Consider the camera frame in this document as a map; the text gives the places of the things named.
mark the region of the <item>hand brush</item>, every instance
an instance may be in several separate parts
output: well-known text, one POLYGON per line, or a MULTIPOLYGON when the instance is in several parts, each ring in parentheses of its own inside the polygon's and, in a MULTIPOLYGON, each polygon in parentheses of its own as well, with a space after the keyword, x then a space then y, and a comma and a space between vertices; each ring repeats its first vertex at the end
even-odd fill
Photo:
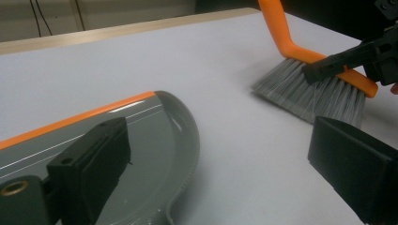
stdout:
POLYGON ((293 42, 279 0, 259 0, 259 5, 272 38, 286 59, 252 86, 254 92, 311 124, 320 115, 360 127, 365 97, 373 98, 377 92, 375 82, 349 69, 309 85, 301 68, 326 56, 293 42))

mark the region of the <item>brass screw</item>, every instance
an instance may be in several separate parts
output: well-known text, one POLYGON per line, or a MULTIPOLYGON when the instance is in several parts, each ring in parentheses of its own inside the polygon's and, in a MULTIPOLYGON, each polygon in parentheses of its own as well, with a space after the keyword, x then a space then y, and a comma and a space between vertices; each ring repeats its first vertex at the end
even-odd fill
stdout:
POLYGON ((29 186, 28 181, 16 181, 14 183, 11 183, 0 191, 0 195, 2 196, 10 196, 14 194, 18 194, 21 191, 25 190, 29 186))

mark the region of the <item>gray bristles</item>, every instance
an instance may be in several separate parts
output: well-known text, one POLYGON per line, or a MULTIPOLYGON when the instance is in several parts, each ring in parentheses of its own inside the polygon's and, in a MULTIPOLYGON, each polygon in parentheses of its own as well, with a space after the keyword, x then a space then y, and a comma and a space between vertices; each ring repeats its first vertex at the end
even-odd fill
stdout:
POLYGON ((311 124, 320 115, 359 128, 365 94, 336 77, 309 85, 301 72, 304 65, 300 61, 286 59, 252 89, 311 124))

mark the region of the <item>white tabletop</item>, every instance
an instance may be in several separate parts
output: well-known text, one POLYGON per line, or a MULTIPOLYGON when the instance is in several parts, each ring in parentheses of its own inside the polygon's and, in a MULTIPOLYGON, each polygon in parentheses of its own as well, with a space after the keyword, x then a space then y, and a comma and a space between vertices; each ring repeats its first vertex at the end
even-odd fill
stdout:
MULTIPOLYGON (((323 54, 359 44, 288 21, 298 45, 323 54)), ((313 127, 251 91, 282 60, 260 13, 0 55, 0 140, 164 90, 188 106, 201 136, 176 224, 362 224, 309 164, 313 127)), ((362 129, 397 148, 397 114, 398 97, 380 87, 362 129)))

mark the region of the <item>plastic handle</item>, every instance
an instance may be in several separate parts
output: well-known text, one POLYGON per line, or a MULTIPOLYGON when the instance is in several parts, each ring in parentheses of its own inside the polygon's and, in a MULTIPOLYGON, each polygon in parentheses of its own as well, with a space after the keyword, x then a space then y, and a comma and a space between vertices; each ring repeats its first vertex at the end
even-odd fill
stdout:
MULTIPOLYGON (((307 64, 326 58, 321 53, 301 48, 293 42, 284 10, 279 0, 259 0, 258 3, 269 32, 283 57, 293 58, 307 64)), ((353 69, 349 69, 337 75, 337 77, 364 92, 368 98, 373 98, 377 93, 377 84, 353 69)))

